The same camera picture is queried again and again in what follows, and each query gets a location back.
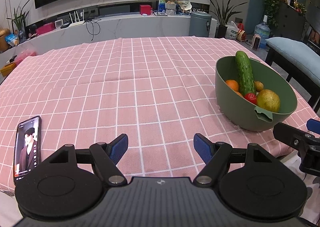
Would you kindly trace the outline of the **yellow green pear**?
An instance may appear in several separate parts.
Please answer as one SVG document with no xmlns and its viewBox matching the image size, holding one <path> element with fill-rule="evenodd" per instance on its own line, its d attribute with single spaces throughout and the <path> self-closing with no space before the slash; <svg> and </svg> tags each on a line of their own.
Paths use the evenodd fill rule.
<svg viewBox="0 0 320 227">
<path fill-rule="evenodd" d="M 257 95 L 257 105 L 267 111 L 278 113 L 280 110 L 280 98 L 272 90 L 263 89 Z"/>
</svg>

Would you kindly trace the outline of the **red cherry tomato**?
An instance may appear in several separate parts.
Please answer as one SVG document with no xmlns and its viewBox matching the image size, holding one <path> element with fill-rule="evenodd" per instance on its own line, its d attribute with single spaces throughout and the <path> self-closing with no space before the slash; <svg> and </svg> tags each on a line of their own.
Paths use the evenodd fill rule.
<svg viewBox="0 0 320 227">
<path fill-rule="evenodd" d="M 254 93 L 247 93 L 244 95 L 245 100 L 257 105 L 257 96 Z"/>
</svg>

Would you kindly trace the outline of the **brown longan fruit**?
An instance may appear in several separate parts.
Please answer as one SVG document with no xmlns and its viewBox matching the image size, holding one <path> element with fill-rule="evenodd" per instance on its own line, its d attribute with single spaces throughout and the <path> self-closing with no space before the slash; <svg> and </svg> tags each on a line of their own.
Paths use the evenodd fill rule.
<svg viewBox="0 0 320 227">
<path fill-rule="evenodd" d="M 262 91 L 264 89 L 264 85 L 260 81 L 255 81 L 254 82 L 254 87 L 255 87 L 257 92 L 260 92 L 260 91 Z"/>
</svg>

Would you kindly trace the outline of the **green cucumber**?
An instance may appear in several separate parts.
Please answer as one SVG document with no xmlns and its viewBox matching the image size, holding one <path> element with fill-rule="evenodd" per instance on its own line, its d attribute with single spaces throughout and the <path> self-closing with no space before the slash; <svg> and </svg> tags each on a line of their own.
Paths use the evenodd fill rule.
<svg viewBox="0 0 320 227">
<path fill-rule="evenodd" d="M 248 55 L 244 51 L 237 51 L 235 63 L 240 93 L 243 96 L 255 93 L 253 70 Z"/>
</svg>

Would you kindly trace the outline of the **green colander bowl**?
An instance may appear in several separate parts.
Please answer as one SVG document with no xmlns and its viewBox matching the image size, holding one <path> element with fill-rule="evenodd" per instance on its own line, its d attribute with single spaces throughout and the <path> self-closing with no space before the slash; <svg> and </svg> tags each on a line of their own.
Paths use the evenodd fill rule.
<svg viewBox="0 0 320 227">
<path fill-rule="evenodd" d="M 268 65 L 250 59 L 253 72 L 253 80 L 264 85 L 263 98 L 267 100 L 267 105 L 271 105 L 271 93 L 279 97 L 279 110 L 273 112 L 260 106 L 259 92 L 255 94 L 241 94 L 240 91 L 233 90 L 227 80 L 234 80 L 240 83 L 237 73 L 235 56 L 220 58 L 216 62 L 215 91 L 217 104 L 224 115 L 234 124 L 249 131 L 265 131 L 273 128 L 277 123 L 283 122 L 297 108 L 298 101 L 296 94 L 289 83 L 276 73 Z"/>
</svg>

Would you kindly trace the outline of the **smartphone with video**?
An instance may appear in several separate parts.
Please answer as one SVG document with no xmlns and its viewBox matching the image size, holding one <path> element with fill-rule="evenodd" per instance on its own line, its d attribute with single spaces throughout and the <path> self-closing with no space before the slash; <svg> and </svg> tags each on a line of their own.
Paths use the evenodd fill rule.
<svg viewBox="0 0 320 227">
<path fill-rule="evenodd" d="M 16 129 L 14 149 L 14 184 L 41 162 L 41 117 L 20 122 Z"/>
</svg>

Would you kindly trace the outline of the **dark grey drawer cabinet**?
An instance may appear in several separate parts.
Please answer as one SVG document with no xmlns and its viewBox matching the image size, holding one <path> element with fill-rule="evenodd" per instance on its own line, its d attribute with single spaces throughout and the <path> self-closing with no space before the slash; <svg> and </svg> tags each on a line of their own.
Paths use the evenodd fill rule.
<svg viewBox="0 0 320 227">
<path fill-rule="evenodd" d="M 302 14 L 293 7 L 281 3 L 276 20 L 278 26 L 274 30 L 274 36 L 301 41 L 305 25 L 305 17 Z"/>
</svg>

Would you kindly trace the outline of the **water bottle jug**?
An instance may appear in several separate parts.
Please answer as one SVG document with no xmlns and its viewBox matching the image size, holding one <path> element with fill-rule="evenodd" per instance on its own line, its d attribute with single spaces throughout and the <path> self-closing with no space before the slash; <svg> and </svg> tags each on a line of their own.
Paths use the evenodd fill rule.
<svg viewBox="0 0 320 227">
<path fill-rule="evenodd" d="M 264 15 L 263 21 L 255 26 L 254 33 L 260 36 L 260 45 L 259 48 L 265 49 L 266 48 L 266 40 L 270 36 L 270 28 L 267 24 L 268 16 Z"/>
</svg>

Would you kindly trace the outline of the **white plastic bag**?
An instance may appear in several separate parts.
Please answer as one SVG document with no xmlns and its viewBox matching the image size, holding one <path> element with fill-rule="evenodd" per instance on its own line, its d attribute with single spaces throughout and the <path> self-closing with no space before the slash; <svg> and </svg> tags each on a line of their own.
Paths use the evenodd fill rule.
<svg viewBox="0 0 320 227">
<path fill-rule="evenodd" d="M 235 24 L 235 22 L 231 21 L 230 23 L 227 23 L 227 30 L 226 30 L 226 39 L 230 40 L 236 40 L 236 37 L 238 35 L 239 28 Z"/>
</svg>

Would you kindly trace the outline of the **grey trash bin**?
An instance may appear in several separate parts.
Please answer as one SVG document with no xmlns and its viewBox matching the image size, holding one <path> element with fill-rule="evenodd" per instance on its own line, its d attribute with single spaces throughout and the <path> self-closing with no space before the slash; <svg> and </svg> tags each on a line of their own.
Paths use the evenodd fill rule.
<svg viewBox="0 0 320 227">
<path fill-rule="evenodd" d="M 193 11 L 190 14 L 189 36 L 209 37 L 211 21 L 210 14 Z"/>
</svg>

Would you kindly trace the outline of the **yellow box on floor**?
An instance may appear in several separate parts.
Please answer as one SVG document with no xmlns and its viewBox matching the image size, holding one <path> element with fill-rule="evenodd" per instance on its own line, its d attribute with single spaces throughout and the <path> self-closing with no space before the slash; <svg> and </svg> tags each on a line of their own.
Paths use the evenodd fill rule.
<svg viewBox="0 0 320 227">
<path fill-rule="evenodd" d="M 1 74 L 3 77 L 8 76 L 16 67 L 17 65 L 12 62 L 10 64 L 7 64 L 6 66 L 1 68 Z"/>
</svg>

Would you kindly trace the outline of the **pink storage basket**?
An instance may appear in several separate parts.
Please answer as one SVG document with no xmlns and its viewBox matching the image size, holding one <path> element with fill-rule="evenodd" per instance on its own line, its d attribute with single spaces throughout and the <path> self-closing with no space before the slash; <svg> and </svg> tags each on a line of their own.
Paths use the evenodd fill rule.
<svg viewBox="0 0 320 227">
<path fill-rule="evenodd" d="M 26 49 L 24 51 L 22 51 L 20 54 L 18 54 L 15 59 L 14 59 L 14 63 L 16 65 L 20 64 L 24 59 L 26 59 L 27 57 L 30 56 L 36 56 L 36 51 L 34 50 L 30 50 L 30 49 Z"/>
</svg>

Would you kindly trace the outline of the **white tv cabinet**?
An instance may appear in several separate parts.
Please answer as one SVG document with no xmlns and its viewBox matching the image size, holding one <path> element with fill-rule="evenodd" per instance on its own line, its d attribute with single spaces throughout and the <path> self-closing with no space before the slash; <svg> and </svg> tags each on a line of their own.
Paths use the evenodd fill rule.
<svg viewBox="0 0 320 227">
<path fill-rule="evenodd" d="M 26 49 L 42 55 L 50 50 L 117 38 L 188 36 L 189 25 L 190 17 L 179 15 L 161 17 L 133 14 L 104 17 L 93 24 L 55 29 L 23 42 L 1 54 L 1 67 L 11 57 Z"/>
</svg>

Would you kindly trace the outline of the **white wifi router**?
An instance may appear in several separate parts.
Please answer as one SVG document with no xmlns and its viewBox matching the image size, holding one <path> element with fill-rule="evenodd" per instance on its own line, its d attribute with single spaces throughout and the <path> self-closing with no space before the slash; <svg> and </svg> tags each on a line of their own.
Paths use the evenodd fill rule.
<svg viewBox="0 0 320 227">
<path fill-rule="evenodd" d="M 81 12 L 80 14 L 78 11 L 74 11 L 73 13 L 69 13 L 70 24 L 69 27 L 82 25 L 85 23 L 84 13 Z"/>
</svg>

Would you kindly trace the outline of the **potted long leaf plant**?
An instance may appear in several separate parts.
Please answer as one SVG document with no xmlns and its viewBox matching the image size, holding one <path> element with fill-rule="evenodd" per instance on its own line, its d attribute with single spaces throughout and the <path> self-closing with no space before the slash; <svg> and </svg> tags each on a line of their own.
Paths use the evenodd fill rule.
<svg viewBox="0 0 320 227">
<path fill-rule="evenodd" d="M 235 8 L 247 4 L 243 2 L 236 5 L 230 5 L 231 0 L 228 0 L 225 4 L 224 0 L 219 5 L 217 0 L 209 0 L 210 4 L 213 6 L 213 11 L 210 11 L 217 17 L 219 25 L 217 27 L 217 38 L 224 38 L 227 32 L 227 23 L 231 16 L 241 13 L 241 11 L 235 11 Z"/>
</svg>

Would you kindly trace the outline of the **pink box on cabinet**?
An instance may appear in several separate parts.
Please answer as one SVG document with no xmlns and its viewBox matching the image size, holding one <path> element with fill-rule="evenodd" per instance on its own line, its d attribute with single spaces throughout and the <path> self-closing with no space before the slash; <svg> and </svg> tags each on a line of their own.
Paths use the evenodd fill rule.
<svg viewBox="0 0 320 227">
<path fill-rule="evenodd" d="M 51 23 L 44 24 L 43 26 L 40 26 L 39 28 L 37 28 L 36 33 L 38 35 L 42 35 L 42 34 L 51 32 L 55 29 L 56 29 L 55 24 L 53 22 L 51 22 Z"/>
</svg>

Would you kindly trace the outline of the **red box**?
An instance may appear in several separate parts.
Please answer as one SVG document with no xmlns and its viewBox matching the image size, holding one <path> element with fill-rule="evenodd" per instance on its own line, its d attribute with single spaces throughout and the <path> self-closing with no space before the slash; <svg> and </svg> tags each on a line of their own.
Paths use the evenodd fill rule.
<svg viewBox="0 0 320 227">
<path fill-rule="evenodd" d="M 150 16 L 152 11 L 152 7 L 150 5 L 140 5 L 139 12 L 143 16 Z"/>
</svg>

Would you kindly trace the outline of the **small plant in vase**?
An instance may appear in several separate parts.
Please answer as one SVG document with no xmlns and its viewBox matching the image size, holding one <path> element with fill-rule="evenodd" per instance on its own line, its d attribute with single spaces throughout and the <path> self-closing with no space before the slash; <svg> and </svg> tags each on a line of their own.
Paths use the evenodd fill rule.
<svg viewBox="0 0 320 227">
<path fill-rule="evenodd" d="M 26 41 L 27 36 L 25 33 L 25 21 L 27 19 L 27 16 L 29 15 L 29 11 L 25 11 L 25 7 L 28 5 L 30 0 L 27 0 L 27 2 L 23 6 L 18 6 L 17 8 L 14 8 L 14 14 L 11 18 L 8 18 L 8 20 L 11 20 L 12 24 L 15 24 L 17 33 L 16 35 L 19 38 L 19 42 L 23 43 Z"/>
</svg>

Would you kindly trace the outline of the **black chair frame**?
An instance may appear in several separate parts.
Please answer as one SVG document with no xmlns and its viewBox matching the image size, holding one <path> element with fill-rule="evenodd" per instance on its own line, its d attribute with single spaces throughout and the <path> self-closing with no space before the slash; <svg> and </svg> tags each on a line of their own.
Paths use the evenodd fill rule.
<svg viewBox="0 0 320 227">
<path fill-rule="evenodd" d="M 273 48 L 269 48 L 265 62 L 269 66 L 275 62 L 285 72 L 287 72 L 287 82 L 292 78 L 295 79 L 311 95 L 308 104 L 313 108 L 315 113 L 319 111 L 319 85 L 316 84 L 305 72 L 296 67 L 292 61 L 283 57 Z"/>
</svg>

